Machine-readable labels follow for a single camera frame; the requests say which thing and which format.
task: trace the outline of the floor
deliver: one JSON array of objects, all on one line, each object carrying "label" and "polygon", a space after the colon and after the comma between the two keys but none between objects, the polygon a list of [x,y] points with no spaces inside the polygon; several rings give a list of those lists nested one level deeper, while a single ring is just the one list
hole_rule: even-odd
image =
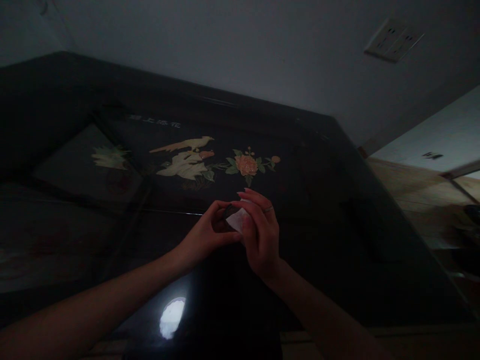
[{"label": "floor", "polygon": [[[458,277],[461,269],[450,256],[450,249],[465,248],[454,226],[463,226],[458,214],[472,201],[438,171],[400,165],[374,158],[366,160],[383,186],[411,221],[434,256],[452,275],[472,309],[480,314],[480,283]],[[478,196],[480,180],[464,178],[462,185]],[[422,334],[390,334],[379,341],[396,359],[478,359],[480,331],[457,329]],[[319,353],[308,341],[285,343],[284,359],[318,359]]]}]

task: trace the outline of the woman's left hand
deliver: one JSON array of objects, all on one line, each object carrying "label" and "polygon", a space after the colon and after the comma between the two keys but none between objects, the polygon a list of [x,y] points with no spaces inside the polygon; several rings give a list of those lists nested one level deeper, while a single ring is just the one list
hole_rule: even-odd
[{"label": "woman's left hand", "polygon": [[239,242],[242,235],[228,231],[228,224],[223,220],[223,213],[229,202],[214,201],[201,216],[183,241],[174,249],[185,261],[188,268],[193,268],[215,249],[227,244]]}]

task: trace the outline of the inlaid bird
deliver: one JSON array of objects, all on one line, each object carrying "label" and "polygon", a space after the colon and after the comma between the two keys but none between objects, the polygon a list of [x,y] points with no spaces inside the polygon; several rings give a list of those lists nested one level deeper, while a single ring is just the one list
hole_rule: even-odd
[{"label": "inlaid bird", "polygon": [[188,147],[191,147],[191,151],[199,152],[200,151],[199,148],[207,145],[210,140],[215,140],[215,139],[211,136],[202,136],[201,138],[198,138],[198,139],[188,139],[188,140],[184,140],[184,141],[181,141],[181,142],[176,142],[176,143],[171,144],[171,145],[167,145],[167,146],[163,146],[163,147],[159,147],[159,148],[150,150],[150,153],[157,153],[159,151],[172,152],[174,150],[188,148]]}]

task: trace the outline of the chinese characters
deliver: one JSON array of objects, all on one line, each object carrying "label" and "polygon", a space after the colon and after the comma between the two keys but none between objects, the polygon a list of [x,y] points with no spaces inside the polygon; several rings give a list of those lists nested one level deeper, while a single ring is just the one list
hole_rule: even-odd
[{"label": "chinese characters", "polygon": [[179,122],[175,121],[167,121],[167,120],[157,120],[154,118],[146,118],[141,115],[135,115],[135,114],[129,114],[127,115],[128,120],[137,120],[137,121],[143,121],[145,123],[151,123],[151,124],[158,124],[162,126],[171,126],[172,128],[178,128],[180,129],[181,124]]}]

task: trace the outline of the wall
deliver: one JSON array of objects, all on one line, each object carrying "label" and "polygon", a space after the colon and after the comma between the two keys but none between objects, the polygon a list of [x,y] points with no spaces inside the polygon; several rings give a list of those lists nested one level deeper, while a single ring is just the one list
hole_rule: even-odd
[{"label": "wall", "polygon": [[[443,156],[432,160],[428,152]],[[480,86],[372,155],[373,158],[447,172],[480,160]]]},{"label": "wall", "polygon": [[[402,114],[480,57],[474,0],[55,3],[69,51],[331,115],[357,146],[403,124]],[[425,32],[398,64],[363,54],[390,16]]]},{"label": "wall", "polygon": [[64,50],[32,0],[0,0],[0,67]]}]

